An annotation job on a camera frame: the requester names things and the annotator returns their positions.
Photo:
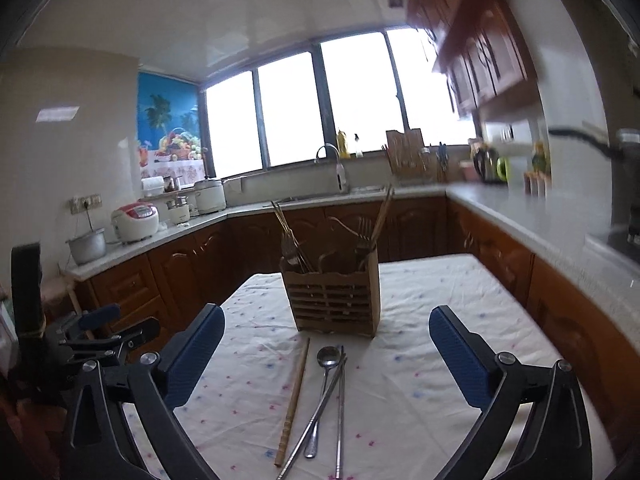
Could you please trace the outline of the lower wooden kitchen cabinets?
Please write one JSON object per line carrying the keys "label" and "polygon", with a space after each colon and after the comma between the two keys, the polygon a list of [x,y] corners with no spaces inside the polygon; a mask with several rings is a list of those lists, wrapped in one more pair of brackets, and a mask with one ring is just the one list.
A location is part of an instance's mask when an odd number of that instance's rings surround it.
{"label": "lower wooden kitchen cabinets", "polygon": [[[221,304],[253,274],[277,271],[280,236],[273,214],[182,232],[79,282],[79,302],[90,310],[116,302],[122,324],[154,315],[166,340],[206,302]],[[393,203],[378,241],[380,261],[455,254],[480,260],[576,366],[614,448],[624,448],[639,432],[639,352],[620,323],[570,282],[567,266],[554,266],[541,250],[457,200]]]}

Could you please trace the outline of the kitchen sink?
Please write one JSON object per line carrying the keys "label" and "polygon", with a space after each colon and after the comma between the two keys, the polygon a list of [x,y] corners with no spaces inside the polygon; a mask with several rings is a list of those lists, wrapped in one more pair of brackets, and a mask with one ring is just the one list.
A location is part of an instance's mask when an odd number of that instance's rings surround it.
{"label": "kitchen sink", "polygon": [[276,200],[276,202],[280,204],[286,204],[286,203],[302,202],[303,200],[321,200],[322,198],[355,196],[358,194],[382,192],[385,190],[385,188],[386,188],[385,185],[360,186],[359,188],[350,188],[347,192],[333,192],[333,193],[326,192],[326,193],[320,193],[320,194],[292,196],[292,197],[279,198],[278,200]]}

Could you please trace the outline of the aluminium pot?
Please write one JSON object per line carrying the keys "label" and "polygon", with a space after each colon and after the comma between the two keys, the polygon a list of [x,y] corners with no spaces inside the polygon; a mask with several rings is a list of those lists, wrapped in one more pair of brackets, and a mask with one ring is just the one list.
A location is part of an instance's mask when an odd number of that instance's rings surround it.
{"label": "aluminium pot", "polygon": [[106,255],[104,229],[91,230],[66,240],[70,255],[78,266],[98,260]]}

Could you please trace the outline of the black box device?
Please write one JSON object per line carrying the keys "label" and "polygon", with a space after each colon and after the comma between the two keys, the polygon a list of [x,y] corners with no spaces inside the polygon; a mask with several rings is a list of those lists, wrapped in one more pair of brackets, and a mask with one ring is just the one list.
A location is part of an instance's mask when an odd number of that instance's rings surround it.
{"label": "black box device", "polygon": [[11,252],[11,292],[17,336],[41,334],[46,318],[42,310],[40,244],[16,246]]}

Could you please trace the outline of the white red rice cooker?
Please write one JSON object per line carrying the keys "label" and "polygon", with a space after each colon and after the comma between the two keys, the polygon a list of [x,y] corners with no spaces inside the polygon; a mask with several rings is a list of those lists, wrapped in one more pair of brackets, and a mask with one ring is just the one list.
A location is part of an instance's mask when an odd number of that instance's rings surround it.
{"label": "white red rice cooker", "polygon": [[122,243],[135,243],[157,232],[160,215],[154,205],[135,202],[115,209],[111,214],[111,222]]}

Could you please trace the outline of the white floral tablecloth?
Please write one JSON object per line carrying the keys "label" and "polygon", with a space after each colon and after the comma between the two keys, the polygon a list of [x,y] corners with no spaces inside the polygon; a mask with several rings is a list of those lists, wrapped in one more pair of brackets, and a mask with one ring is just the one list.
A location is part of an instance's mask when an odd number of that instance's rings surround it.
{"label": "white floral tablecloth", "polygon": [[[345,348],[344,475],[431,479],[478,417],[427,328],[446,304],[495,351],[549,366],[556,350],[524,308],[471,256],[384,263],[381,321],[373,338],[296,330],[282,278],[256,274],[225,302],[224,338],[189,401],[175,411],[198,452],[224,479],[272,479],[297,362],[310,339],[292,433],[299,436],[322,393],[325,346]],[[338,400],[324,411],[315,458],[295,479],[329,479],[335,469]]]}

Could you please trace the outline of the steel chopstick angled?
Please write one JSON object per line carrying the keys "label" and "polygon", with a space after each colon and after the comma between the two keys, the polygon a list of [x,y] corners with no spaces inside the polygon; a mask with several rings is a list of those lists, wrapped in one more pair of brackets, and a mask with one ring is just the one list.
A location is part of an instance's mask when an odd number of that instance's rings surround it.
{"label": "steel chopstick angled", "polygon": [[331,380],[328,382],[328,385],[326,386],[326,390],[324,390],[324,393],[322,393],[322,397],[320,398],[316,408],[314,409],[314,412],[312,413],[308,424],[306,425],[306,427],[304,428],[304,431],[302,432],[299,439],[297,440],[296,445],[292,449],[290,456],[288,456],[288,459],[285,461],[284,465],[282,466],[280,474],[278,474],[277,476],[277,480],[284,480],[288,476],[291,469],[293,468],[294,463],[297,460],[297,457],[301,452],[303,452],[306,442],[308,441],[312,433],[312,430],[314,429],[314,425],[320,420],[324,410],[326,409],[326,406],[329,403],[329,400],[331,399],[333,391],[336,385],[338,384],[342,367],[343,367],[343,359],[341,357],[341,359],[339,359],[337,362],[337,367],[335,369],[335,372],[331,376]]}

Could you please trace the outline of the steel chopstick straight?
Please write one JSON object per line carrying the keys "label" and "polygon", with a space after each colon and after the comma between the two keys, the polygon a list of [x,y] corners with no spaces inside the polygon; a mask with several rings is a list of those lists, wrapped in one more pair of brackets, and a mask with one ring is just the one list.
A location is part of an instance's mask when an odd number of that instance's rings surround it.
{"label": "steel chopstick straight", "polygon": [[343,367],[341,368],[340,379],[338,380],[338,407],[337,407],[337,435],[335,451],[334,478],[341,480],[344,474],[344,427],[345,427],[345,370],[346,352],[341,347],[341,357]]}

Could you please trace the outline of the wooden utensil holder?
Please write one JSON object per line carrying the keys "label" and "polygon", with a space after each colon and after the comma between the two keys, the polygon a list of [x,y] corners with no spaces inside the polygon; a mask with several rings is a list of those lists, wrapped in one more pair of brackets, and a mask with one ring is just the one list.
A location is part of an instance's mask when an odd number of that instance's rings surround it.
{"label": "wooden utensil holder", "polygon": [[288,303],[299,330],[351,334],[372,338],[381,319],[378,251],[359,271],[355,249],[358,234],[334,217],[323,219],[300,244],[314,270],[280,272]]}

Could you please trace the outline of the tropical fruit poster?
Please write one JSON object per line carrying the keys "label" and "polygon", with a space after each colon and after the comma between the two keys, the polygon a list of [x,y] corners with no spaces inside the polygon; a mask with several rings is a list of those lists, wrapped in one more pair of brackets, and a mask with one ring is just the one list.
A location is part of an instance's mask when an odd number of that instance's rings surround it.
{"label": "tropical fruit poster", "polygon": [[190,186],[205,178],[198,87],[140,72],[137,138],[142,178],[178,178]]}

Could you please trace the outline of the pink seasoning box set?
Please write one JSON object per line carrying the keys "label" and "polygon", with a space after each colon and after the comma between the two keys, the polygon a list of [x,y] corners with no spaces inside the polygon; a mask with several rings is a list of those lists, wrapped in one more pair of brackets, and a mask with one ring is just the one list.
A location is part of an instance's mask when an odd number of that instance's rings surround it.
{"label": "pink seasoning box set", "polygon": [[546,197],[551,188],[551,180],[542,172],[527,171],[523,174],[524,191],[527,195]]}

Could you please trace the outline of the green label oil bottle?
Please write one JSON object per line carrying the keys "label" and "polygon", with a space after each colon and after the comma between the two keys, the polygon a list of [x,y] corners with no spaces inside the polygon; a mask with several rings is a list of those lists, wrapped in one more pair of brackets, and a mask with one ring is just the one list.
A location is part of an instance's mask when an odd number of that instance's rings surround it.
{"label": "green label oil bottle", "polygon": [[550,162],[544,142],[538,141],[534,144],[532,169],[536,174],[545,174],[546,176],[551,174]]}

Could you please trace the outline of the sink faucet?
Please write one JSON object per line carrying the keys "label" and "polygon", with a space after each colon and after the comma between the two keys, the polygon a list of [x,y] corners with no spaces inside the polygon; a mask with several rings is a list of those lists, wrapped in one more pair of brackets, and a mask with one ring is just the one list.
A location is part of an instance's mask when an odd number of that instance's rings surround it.
{"label": "sink faucet", "polygon": [[334,144],[326,142],[318,148],[314,155],[314,163],[319,165],[320,162],[326,162],[333,166],[336,190],[340,194],[347,194],[349,192],[349,182],[346,168],[342,162],[340,151]]}

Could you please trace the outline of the yellow bottle on sill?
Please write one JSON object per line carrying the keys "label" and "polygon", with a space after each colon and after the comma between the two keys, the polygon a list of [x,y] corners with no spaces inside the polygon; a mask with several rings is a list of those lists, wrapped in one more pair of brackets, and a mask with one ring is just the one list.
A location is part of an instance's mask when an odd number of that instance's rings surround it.
{"label": "yellow bottle on sill", "polygon": [[336,134],[338,156],[349,159],[350,154],[346,145],[346,134],[342,130],[338,130]]}

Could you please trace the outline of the upper wooden wall cabinets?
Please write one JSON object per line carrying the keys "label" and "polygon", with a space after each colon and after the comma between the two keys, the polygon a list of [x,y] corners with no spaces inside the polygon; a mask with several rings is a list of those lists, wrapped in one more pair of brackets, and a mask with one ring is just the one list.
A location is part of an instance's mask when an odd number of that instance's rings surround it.
{"label": "upper wooden wall cabinets", "polygon": [[506,0],[408,0],[407,22],[435,40],[434,71],[462,115],[498,120],[539,102],[537,74]]}

